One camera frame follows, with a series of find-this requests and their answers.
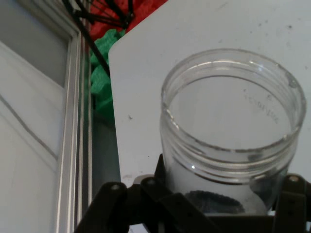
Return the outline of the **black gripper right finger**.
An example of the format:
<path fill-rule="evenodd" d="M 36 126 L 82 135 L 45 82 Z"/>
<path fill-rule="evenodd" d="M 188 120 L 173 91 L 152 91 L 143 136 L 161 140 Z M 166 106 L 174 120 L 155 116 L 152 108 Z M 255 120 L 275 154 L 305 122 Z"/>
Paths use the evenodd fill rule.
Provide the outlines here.
<path fill-rule="evenodd" d="M 276 202 L 272 232 L 309 233 L 310 220 L 311 183 L 297 174 L 289 174 Z"/>

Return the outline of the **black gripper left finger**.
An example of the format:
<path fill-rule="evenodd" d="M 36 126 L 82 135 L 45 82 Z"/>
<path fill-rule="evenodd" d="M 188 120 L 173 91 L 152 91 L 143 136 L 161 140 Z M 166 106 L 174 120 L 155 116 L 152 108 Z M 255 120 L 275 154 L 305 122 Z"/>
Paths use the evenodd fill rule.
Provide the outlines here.
<path fill-rule="evenodd" d="M 165 187 L 164 173 L 161 155 L 154 176 L 139 184 L 104 184 L 75 232 L 127 233 L 130 226 L 143 224 L 151 233 L 207 233 L 209 220 L 182 194 Z"/>

